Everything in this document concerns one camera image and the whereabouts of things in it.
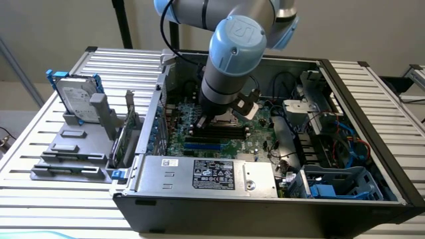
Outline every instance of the warning label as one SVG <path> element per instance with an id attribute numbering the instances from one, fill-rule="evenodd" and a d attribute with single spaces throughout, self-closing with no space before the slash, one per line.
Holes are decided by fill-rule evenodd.
<path id="1" fill-rule="evenodd" d="M 196 189 L 235 190 L 234 162 L 195 160 L 192 186 Z"/>

